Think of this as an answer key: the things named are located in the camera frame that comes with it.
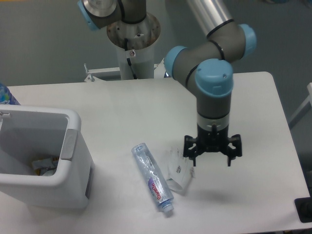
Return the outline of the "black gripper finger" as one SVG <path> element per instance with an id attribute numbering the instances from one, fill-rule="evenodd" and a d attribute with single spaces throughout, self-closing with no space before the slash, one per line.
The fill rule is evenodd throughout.
<path id="1" fill-rule="evenodd" d="M 232 137 L 226 137 L 225 142 L 221 145 L 221 153 L 228 157 L 227 165 L 231 166 L 231 161 L 236 157 L 242 157 L 241 135 L 236 134 Z"/>
<path id="2" fill-rule="evenodd" d="M 196 158 L 203 154 L 203 149 L 199 145 L 198 138 L 193 138 L 192 136 L 184 136 L 184 148 L 183 156 L 188 157 L 189 160 L 193 161 L 193 166 L 196 166 Z"/>

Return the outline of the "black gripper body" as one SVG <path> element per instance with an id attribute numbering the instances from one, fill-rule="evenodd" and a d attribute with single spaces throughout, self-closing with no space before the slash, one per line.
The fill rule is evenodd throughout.
<path id="1" fill-rule="evenodd" d="M 197 150 L 200 153 L 226 153 L 229 144 L 228 140 L 228 128 L 225 127 L 222 130 L 214 129 L 211 131 L 204 130 L 199 125 L 197 126 Z"/>

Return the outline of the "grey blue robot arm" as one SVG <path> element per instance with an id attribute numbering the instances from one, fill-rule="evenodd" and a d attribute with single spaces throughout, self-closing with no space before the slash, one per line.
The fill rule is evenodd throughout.
<path id="1" fill-rule="evenodd" d="M 255 50 L 256 35 L 250 26 L 238 25 L 221 0 L 190 0 L 188 5 L 207 40 L 193 49 L 174 47 L 164 58 L 168 75 L 196 97 L 197 136 L 185 136 L 183 155 L 195 160 L 220 152 L 231 162 L 242 156 L 240 135 L 228 135 L 231 63 Z M 154 77 L 153 46 L 160 24 L 147 12 L 146 1 L 80 0 L 78 7 L 91 30 L 106 29 L 123 80 Z"/>

